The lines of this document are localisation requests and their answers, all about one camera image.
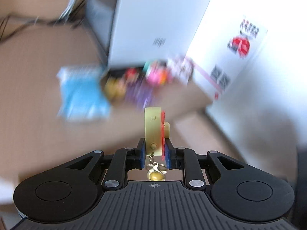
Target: cream plastic toy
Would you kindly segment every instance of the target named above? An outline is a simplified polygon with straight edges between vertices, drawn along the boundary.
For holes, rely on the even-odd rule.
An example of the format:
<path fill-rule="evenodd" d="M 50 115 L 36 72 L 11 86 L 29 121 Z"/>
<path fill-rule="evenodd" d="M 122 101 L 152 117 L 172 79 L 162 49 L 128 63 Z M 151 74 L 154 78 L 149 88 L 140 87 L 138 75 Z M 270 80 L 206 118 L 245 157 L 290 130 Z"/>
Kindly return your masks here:
<path fill-rule="evenodd" d="M 169 123 L 164 122 L 165 113 L 160 107 L 145 108 L 146 155 L 162 156 L 164 159 L 165 138 L 169 138 Z"/>

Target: qr code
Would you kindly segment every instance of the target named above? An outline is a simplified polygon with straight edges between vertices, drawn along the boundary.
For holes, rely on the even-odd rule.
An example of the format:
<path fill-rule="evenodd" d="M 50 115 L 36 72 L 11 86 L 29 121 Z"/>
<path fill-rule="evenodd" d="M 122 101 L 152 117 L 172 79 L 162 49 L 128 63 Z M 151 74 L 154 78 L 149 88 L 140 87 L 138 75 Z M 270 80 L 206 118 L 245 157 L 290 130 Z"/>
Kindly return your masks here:
<path fill-rule="evenodd" d="M 259 27 L 252 24 L 250 21 L 243 19 L 240 24 L 240 34 L 246 38 L 256 38 L 259 34 Z"/>
<path fill-rule="evenodd" d="M 230 83 L 230 77 L 227 74 L 223 73 L 222 77 L 219 80 L 219 86 L 223 90 L 225 90 L 226 87 L 229 85 L 229 83 Z"/>
<path fill-rule="evenodd" d="M 215 66 L 211 72 L 211 79 L 215 80 L 215 82 L 217 82 L 217 79 L 220 77 L 220 75 L 222 74 L 222 69 L 218 68 L 217 66 Z"/>

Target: circular pad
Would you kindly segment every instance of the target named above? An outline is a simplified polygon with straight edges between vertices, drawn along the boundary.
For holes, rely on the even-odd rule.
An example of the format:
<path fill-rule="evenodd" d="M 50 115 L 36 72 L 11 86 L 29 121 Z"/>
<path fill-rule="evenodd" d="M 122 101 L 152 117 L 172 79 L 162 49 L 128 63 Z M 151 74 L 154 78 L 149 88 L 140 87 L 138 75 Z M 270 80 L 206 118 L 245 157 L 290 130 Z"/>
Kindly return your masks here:
<path fill-rule="evenodd" d="M 29 219 L 59 223 L 86 213 L 98 189 L 82 171 L 54 168 L 21 182 L 14 191 L 17 209 Z"/>
<path fill-rule="evenodd" d="M 46 201 L 62 200 L 69 196 L 72 187 L 65 182 L 45 182 L 36 188 L 36 195 L 38 198 Z"/>
<path fill-rule="evenodd" d="M 243 182 L 237 187 L 238 194 L 244 199 L 251 201 L 262 201 L 271 197 L 272 188 L 263 182 L 248 181 Z"/>

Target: ribbed rubber surface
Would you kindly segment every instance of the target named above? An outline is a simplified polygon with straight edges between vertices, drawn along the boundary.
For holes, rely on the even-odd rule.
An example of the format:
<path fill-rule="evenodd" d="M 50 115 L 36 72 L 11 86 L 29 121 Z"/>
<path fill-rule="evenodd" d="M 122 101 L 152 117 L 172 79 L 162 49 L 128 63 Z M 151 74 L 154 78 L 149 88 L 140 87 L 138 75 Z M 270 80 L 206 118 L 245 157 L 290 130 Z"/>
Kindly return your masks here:
<path fill-rule="evenodd" d="M 128 182 L 127 187 L 106 192 L 85 216 L 67 223 L 41 224 L 23 220 L 17 230 L 293 230 L 286 220 L 249 224 L 220 213 L 203 192 L 181 182 Z"/>

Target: pink toy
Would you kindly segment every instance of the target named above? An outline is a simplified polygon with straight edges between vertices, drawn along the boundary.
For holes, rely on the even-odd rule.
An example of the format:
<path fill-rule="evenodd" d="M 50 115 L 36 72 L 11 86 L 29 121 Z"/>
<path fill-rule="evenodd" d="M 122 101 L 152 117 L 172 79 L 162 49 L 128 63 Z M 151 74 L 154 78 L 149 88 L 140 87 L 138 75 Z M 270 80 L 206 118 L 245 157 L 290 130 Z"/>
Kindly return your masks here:
<path fill-rule="evenodd" d="M 165 66 L 160 65 L 158 61 L 151 63 L 145 77 L 152 86 L 164 85 L 172 80 L 169 70 Z"/>

